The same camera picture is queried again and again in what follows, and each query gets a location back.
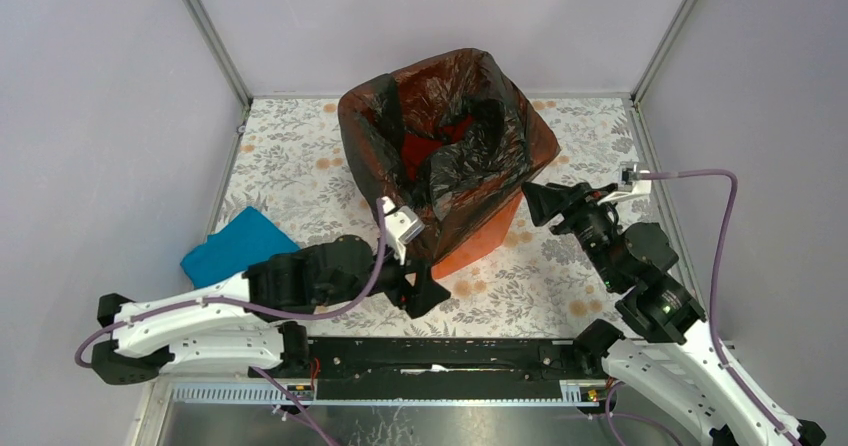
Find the orange plastic trash bin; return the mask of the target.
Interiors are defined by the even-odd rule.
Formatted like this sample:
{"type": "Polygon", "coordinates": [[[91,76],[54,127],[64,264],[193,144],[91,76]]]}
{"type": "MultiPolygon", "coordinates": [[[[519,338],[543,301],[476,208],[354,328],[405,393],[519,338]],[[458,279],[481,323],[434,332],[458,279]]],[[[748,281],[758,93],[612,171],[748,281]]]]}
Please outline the orange plastic trash bin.
{"type": "Polygon", "coordinates": [[[526,159],[508,132],[500,114],[467,114],[404,135],[400,158],[413,204],[434,228],[437,279],[487,256],[508,234],[521,200],[513,170],[526,159]]]}

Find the black plastic trash bag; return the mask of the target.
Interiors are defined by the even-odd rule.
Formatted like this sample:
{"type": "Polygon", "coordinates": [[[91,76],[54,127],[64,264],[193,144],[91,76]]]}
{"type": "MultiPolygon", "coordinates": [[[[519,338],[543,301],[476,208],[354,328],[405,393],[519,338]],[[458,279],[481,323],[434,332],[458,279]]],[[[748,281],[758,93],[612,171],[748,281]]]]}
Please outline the black plastic trash bag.
{"type": "Polygon", "coordinates": [[[463,48],[379,75],[337,104],[362,196],[410,207],[411,254],[443,261],[560,153],[532,102],[483,50],[463,48]]]}

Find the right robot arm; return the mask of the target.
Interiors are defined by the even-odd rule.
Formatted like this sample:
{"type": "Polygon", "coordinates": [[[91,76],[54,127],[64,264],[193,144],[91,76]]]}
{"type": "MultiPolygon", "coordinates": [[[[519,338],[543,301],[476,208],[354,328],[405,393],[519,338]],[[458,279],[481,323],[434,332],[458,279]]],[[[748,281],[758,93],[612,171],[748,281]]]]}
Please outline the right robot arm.
{"type": "Polygon", "coordinates": [[[702,445],[823,444],[817,423],[780,407],[714,338],[706,310],[669,272],[678,255],[661,226],[619,225],[617,204],[649,195],[650,175],[627,172],[600,188],[522,186],[533,224],[562,219],[552,233],[575,237],[606,290],[620,295],[615,309],[623,322],[645,342],[596,320],[574,341],[575,368],[638,391],[702,445]]]}

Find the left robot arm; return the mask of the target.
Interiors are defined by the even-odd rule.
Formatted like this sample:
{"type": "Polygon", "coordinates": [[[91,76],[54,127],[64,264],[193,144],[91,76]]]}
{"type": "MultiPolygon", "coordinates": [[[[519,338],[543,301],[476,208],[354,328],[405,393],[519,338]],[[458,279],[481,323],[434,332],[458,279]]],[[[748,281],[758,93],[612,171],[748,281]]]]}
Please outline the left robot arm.
{"type": "Polygon", "coordinates": [[[374,253],[360,237],[277,254],[215,285],[170,298],[133,302],[100,298],[102,327],[82,345],[80,360],[110,385],[149,381],[162,373],[277,368],[296,377],[309,367],[305,324],[346,313],[356,299],[383,294],[412,319],[450,299],[428,263],[374,253]]]}

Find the blue folded cloth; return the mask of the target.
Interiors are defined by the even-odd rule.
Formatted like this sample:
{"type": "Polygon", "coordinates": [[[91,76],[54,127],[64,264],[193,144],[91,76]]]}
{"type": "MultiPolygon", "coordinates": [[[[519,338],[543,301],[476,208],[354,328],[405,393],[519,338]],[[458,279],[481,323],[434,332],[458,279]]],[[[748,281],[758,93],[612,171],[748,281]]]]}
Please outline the blue folded cloth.
{"type": "Polygon", "coordinates": [[[186,254],[180,266],[193,287],[200,289],[227,280],[276,254],[298,250],[300,247],[270,219],[249,206],[186,254]]]}

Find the floral patterned table mat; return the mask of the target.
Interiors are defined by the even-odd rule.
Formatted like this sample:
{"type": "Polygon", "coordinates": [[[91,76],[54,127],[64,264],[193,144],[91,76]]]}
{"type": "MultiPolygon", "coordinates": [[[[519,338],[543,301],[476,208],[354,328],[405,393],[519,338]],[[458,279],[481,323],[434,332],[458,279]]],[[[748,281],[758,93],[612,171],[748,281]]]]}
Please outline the floral patterned table mat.
{"type": "MultiPolygon", "coordinates": [[[[541,183],[603,186],[639,154],[623,99],[533,97],[554,132],[559,155],[541,183]]],[[[242,128],[234,165],[213,226],[247,207],[262,212],[300,246],[342,234],[374,241],[374,219],[343,154],[334,98],[261,98],[242,128]]],[[[525,205],[507,223],[503,243],[445,277],[450,298],[411,319],[383,295],[341,316],[311,321],[314,336],[571,338],[596,319],[618,322],[605,290],[572,236],[530,221],[525,205]]]]}

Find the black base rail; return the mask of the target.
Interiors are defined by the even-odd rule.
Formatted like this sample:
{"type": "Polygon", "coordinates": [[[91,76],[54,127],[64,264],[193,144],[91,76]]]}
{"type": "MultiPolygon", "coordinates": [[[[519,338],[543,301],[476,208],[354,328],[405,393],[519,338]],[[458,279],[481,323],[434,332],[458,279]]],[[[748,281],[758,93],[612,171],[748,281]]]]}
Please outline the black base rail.
{"type": "Polygon", "coordinates": [[[570,340],[318,337],[269,376],[317,400],[557,402],[599,408],[614,381],[570,340]]]}

